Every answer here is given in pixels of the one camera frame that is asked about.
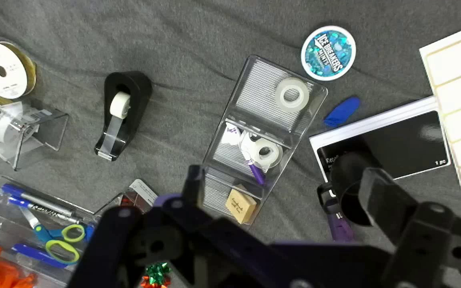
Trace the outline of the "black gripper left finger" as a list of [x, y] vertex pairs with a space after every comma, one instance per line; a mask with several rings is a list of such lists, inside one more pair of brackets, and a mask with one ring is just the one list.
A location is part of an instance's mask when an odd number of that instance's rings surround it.
[[179, 196], [140, 214], [113, 207], [99, 225], [67, 288], [135, 288], [151, 265], [171, 265], [190, 288], [260, 288], [231, 234], [251, 236], [201, 209], [204, 170], [190, 166]]

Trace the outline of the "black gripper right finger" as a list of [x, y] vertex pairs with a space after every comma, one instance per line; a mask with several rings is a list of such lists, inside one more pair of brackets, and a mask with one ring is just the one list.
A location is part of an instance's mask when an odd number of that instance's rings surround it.
[[443, 288], [446, 270], [461, 274], [461, 218], [436, 202], [417, 202], [384, 170], [366, 169], [358, 202], [395, 252], [382, 288]]

